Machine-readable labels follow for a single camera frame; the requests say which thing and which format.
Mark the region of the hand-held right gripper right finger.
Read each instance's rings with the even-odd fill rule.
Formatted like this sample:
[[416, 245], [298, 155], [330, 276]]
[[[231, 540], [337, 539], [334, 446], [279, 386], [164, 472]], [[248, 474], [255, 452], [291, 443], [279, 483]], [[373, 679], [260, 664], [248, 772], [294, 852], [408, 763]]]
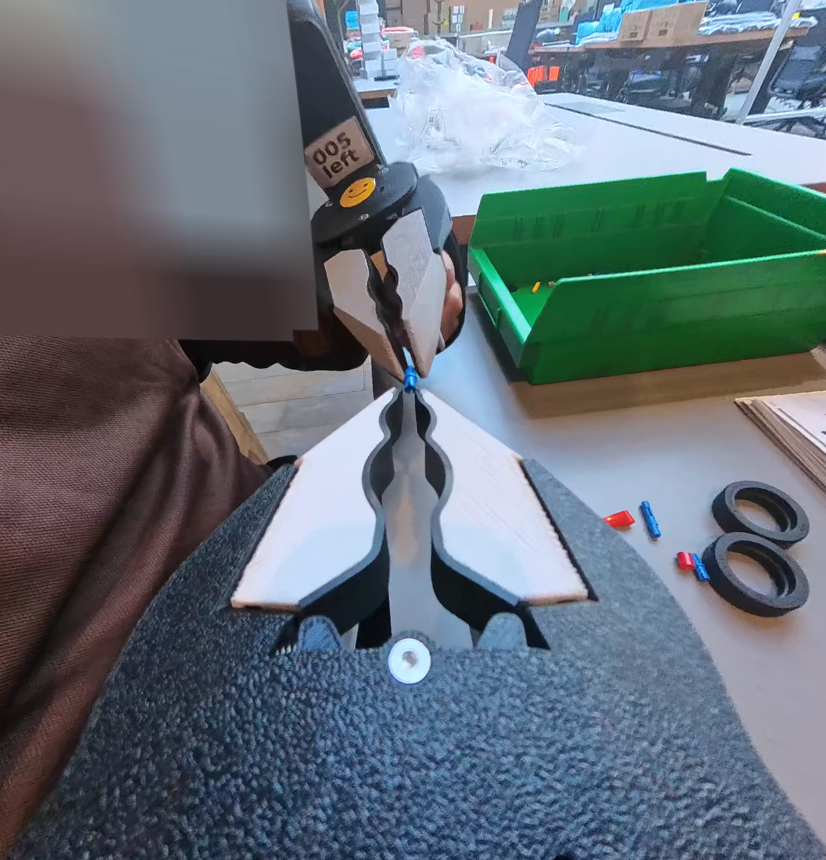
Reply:
[[586, 601], [589, 588], [522, 457], [429, 391], [416, 393], [432, 541], [450, 572], [511, 606]]

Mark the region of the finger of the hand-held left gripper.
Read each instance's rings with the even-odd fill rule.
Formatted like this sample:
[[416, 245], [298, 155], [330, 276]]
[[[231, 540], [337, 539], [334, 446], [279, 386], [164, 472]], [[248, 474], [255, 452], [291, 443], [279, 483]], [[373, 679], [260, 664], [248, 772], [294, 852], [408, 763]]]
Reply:
[[361, 249], [341, 250], [323, 263], [333, 311], [376, 365], [392, 377], [403, 377], [401, 348], [390, 337], [378, 313], [371, 287], [376, 270]]
[[447, 278], [422, 210], [405, 214], [386, 231], [383, 254], [390, 280], [387, 312], [391, 337], [408, 350], [417, 373], [426, 378], [441, 344]]

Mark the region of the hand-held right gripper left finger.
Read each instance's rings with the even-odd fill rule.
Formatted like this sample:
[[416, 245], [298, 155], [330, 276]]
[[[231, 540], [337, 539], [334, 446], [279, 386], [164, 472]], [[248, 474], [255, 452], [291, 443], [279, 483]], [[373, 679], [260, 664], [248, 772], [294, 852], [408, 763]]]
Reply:
[[387, 391], [298, 461], [231, 597], [237, 609], [375, 611], [390, 559], [382, 496], [404, 397]]

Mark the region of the green plastic bin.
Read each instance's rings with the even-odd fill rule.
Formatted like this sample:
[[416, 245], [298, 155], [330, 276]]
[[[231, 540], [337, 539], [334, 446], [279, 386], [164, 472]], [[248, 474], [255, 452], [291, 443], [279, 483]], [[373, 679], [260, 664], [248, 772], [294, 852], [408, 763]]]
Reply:
[[468, 262], [531, 384], [826, 341], [826, 194], [741, 168], [487, 193]]

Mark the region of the person's left forearm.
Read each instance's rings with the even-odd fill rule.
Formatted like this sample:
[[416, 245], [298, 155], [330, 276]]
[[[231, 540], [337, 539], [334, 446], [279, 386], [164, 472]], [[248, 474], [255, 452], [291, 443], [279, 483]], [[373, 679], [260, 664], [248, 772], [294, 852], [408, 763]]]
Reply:
[[179, 340], [178, 344], [194, 365], [200, 381], [212, 366], [245, 364], [263, 370], [282, 366], [292, 371], [348, 371], [362, 366], [366, 350], [356, 341], [335, 344], [327, 353], [309, 355], [289, 341], [261, 340]]

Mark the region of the grey desk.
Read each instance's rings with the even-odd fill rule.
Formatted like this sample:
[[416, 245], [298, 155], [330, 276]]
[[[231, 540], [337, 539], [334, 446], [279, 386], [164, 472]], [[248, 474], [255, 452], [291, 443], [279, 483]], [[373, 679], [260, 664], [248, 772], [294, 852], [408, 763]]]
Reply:
[[[436, 393], [541, 463], [546, 502], [598, 597], [532, 607], [547, 649], [438, 648], [379, 716], [397, 757], [362, 819], [390, 858], [826, 858], [826, 499], [730, 398], [534, 420], [468, 317]], [[793, 491], [805, 607], [756, 618], [675, 570], [712, 497]], [[662, 536], [652, 540], [648, 500]], [[603, 518], [630, 510], [634, 525]]]

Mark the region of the background desk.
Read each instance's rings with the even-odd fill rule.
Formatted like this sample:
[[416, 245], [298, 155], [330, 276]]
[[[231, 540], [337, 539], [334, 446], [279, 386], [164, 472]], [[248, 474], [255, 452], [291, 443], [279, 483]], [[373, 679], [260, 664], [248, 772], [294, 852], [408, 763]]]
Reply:
[[556, 93], [540, 100], [567, 132], [569, 162], [553, 170], [473, 167], [435, 182], [455, 219], [474, 218], [490, 192], [730, 168], [826, 194], [826, 139]]

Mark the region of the person's left hand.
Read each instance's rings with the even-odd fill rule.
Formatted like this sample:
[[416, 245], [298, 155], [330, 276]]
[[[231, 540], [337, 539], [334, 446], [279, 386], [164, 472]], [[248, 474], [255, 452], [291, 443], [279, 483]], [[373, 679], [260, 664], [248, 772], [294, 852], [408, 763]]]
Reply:
[[449, 258], [444, 258], [446, 290], [440, 320], [440, 336], [447, 347], [459, 333], [465, 318], [465, 292]]

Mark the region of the clear plastic bags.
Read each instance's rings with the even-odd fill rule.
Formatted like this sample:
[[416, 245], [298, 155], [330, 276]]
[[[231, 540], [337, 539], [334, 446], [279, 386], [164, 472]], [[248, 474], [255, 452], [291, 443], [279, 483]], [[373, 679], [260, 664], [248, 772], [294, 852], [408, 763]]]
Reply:
[[444, 39], [414, 39], [398, 60], [389, 110], [402, 160], [420, 172], [555, 169], [576, 150], [510, 59], [476, 58]]

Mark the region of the black rubber toy tire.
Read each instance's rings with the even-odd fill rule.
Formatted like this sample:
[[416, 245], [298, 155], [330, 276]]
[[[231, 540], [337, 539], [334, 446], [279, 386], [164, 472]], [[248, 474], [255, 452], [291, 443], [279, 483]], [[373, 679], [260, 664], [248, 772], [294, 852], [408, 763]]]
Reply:
[[[769, 529], [753, 522], [737, 503], [747, 501], [762, 508], [775, 523]], [[711, 514], [723, 532], [741, 532], [790, 547], [809, 534], [806, 511], [784, 491], [763, 482], [736, 481], [726, 485], [712, 500]]]
[[[760, 593], [733, 572], [729, 554], [744, 555], [758, 563], [776, 588]], [[802, 608], [809, 599], [809, 582], [802, 568], [776, 543], [748, 532], [717, 537], [701, 555], [712, 589], [730, 605], [747, 614], [778, 618]]]

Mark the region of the person's brown sweater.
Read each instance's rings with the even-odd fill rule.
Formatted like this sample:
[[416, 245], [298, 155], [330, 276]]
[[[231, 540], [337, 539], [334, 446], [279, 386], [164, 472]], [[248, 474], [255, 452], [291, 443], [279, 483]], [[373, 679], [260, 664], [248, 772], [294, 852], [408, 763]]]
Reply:
[[180, 564], [265, 480], [176, 340], [0, 336], [0, 858]]

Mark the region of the background workbench with boxes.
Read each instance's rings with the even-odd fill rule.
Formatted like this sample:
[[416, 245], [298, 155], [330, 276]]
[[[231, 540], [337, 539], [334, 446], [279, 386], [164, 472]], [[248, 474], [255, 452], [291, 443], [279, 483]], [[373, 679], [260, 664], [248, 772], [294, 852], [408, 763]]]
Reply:
[[[540, 29], [526, 77], [540, 95], [568, 93], [709, 120], [735, 122], [751, 106], [784, 52], [799, 39], [826, 37], [826, 2], [796, 2], [775, 41], [789, 2], [590, 2], [574, 38]], [[803, 118], [760, 126], [826, 137], [819, 108]]]

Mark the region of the open instruction booklet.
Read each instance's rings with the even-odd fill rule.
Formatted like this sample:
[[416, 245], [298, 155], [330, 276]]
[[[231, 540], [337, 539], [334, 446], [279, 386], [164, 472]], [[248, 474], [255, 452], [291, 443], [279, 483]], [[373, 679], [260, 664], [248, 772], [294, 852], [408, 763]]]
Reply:
[[826, 391], [743, 397], [735, 404], [826, 494]]

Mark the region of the black office chair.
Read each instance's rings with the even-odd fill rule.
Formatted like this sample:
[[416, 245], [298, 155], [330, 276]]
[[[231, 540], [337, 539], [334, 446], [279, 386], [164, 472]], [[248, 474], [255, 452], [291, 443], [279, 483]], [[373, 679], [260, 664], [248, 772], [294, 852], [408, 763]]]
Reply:
[[784, 52], [751, 106], [750, 118], [826, 107], [826, 37], [814, 47], [804, 41]]

